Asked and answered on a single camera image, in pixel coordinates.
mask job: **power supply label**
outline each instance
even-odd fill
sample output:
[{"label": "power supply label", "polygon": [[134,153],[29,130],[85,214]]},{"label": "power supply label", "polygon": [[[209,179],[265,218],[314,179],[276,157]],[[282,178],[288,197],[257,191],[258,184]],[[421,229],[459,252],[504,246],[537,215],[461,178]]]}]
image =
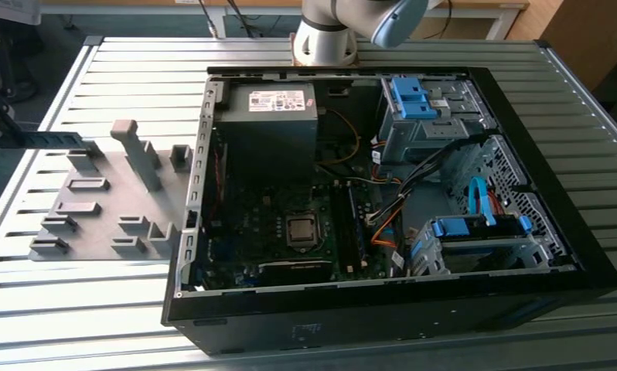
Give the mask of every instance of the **power supply label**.
[{"label": "power supply label", "polygon": [[305,111],[305,92],[290,91],[253,91],[249,94],[249,111]]}]

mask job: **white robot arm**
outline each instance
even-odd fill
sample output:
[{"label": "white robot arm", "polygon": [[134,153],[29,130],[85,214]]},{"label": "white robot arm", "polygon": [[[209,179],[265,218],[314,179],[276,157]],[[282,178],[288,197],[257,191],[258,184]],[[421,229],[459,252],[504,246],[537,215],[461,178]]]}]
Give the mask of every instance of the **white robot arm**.
[{"label": "white robot arm", "polygon": [[357,58],[356,33],[393,48],[415,32],[429,0],[305,0],[293,56],[305,66],[344,66]]}]

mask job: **table leg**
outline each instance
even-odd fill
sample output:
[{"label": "table leg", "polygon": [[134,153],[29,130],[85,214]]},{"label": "table leg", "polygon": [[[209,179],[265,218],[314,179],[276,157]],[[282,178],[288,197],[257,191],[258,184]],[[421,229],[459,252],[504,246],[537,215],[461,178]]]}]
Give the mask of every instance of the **table leg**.
[{"label": "table leg", "polygon": [[508,32],[511,31],[511,27],[516,22],[517,15],[520,14],[519,9],[508,9],[504,10],[495,20],[493,27],[488,32],[488,40],[504,40],[507,38]]}]

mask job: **sticker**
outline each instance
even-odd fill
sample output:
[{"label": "sticker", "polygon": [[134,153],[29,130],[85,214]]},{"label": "sticker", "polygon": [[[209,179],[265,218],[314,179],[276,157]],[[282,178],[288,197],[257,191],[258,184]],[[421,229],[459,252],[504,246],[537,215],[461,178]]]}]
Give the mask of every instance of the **sticker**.
[{"label": "sticker", "polygon": [[397,251],[393,252],[392,260],[399,266],[399,268],[403,269],[403,267],[405,267],[405,259],[403,258],[401,254]]},{"label": "sticker", "polygon": [[378,151],[373,151],[372,152],[372,156],[373,156],[373,162],[378,165],[381,165],[381,162],[383,162],[383,155],[380,154]]},{"label": "sticker", "polygon": [[322,323],[310,323],[308,325],[293,326],[293,340],[305,342],[312,340],[322,329]]},{"label": "sticker", "polygon": [[305,92],[302,90],[253,91],[249,94],[250,112],[305,110]]},{"label": "sticker", "polygon": [[431,101],[431,106],[433,107],[449,107],[449,102],[447,99],[435,99]]}]

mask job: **metal workbench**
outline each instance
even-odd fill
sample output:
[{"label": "metal workbench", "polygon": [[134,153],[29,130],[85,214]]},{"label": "metal workbench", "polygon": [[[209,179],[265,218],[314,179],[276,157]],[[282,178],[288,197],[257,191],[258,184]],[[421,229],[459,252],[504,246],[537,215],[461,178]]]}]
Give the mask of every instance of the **metal workbench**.
[{"label": "metal workbench", "polygon": [[[617,268],[617,125],[556,54],[529,42],[427,41],[362,44],[361,60],[492,70]],[[82,49],[42,130],[109,150],[111,121],[133,118],[157,149],[193,145],[206,68],[289,61],[285,39],[107,38]],[[161,325],[166,264],[27,260],[69,168],[63,151],[26,152],[0,200],[0,370],[617,370],[617,292],[508,332],[210,359]]]}]

